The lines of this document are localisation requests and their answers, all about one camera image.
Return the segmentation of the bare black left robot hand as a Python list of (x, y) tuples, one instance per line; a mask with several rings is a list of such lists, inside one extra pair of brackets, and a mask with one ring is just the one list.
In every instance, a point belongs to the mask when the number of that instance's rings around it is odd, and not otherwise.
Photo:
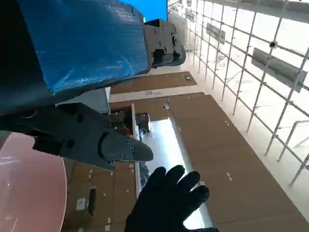
[(0, 3), (0, 128), (35, 139), (35, 150), (105, 170), (153, 152), (110, 118), (70, 100), (186, 59), (174, 24), (144, 22), (117, 0)]

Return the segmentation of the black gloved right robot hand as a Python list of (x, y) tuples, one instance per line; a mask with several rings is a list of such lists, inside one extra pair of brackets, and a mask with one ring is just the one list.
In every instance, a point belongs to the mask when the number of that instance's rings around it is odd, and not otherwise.
[(200, 174), (185, 173), (182, 165), (167, 171), (158, 167), (149, 176), (126, 219), (126, 232), (187, 232), (184, 221), (208, 198), (205, 185), (197, 186)]

